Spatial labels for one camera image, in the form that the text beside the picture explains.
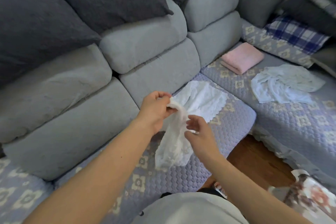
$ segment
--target pile of white clothes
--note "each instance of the pile of white clothes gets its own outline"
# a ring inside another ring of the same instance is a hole
[[[308,92],[319,90],[325,81],[301,66],[281,65],[265,67],[251,81],[251,88],[259,103],[277,101],[280,104],[313,104]]]
[[[184,137],[187,131],[188,115],[201,116],[208,123],[222,110],[228,95],[212,87],[208,82],[189,82],[175,97],[170,99],[168,107],[178,111],[168,117],[162,131],[166,131],[155,153],[157,168],[186,166],[193,149]]]

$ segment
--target forearm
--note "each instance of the forearm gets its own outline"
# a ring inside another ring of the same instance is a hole
[[[24,224],[99,223],[120,195],[151,137],[152,132],[134,120],[87,167],[40,204]]]
[[[250,223],[311,224],[300,214],[255,184],[223,156],[209,160],[207,167],[220,182],[233,204]]]

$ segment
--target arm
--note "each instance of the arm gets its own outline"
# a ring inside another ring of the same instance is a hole
[[[187,129],[198,131],[199,134],[187,131],[185,137],[200,161],[212,172],[232,203],[250,223],[311,224],[231,165],[220,154],[212,130],[202,117],[190,115],[189,118]]]
[[[112,207],[163,119],[171,95],[153,92],[135,120],[90,164],[43,201],[23,224],[95,224]]]

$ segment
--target hand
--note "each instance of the hand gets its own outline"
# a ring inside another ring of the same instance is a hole
[[[162,91],[154,91],[143,99],[140,112],[136,118],[153,135],[160,131],[163,120],[176,112],[176,109],[167,107],[170,103],[171,94]]]
[[[190,120],[187,121],[187,129],[195,130],[199,134],[186,131],[184,136],[190,142],[199,160],[209,169],[207,167],[209,160],[221,156],[215,137],[204,118],[196,115],[189,115],[188,118]]]

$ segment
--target folded pink towel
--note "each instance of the folded pink towel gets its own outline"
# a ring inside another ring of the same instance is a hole
[[[220,62],[236,74],[243,74],[264,59],[265,55],[248,43],[224,54]]]

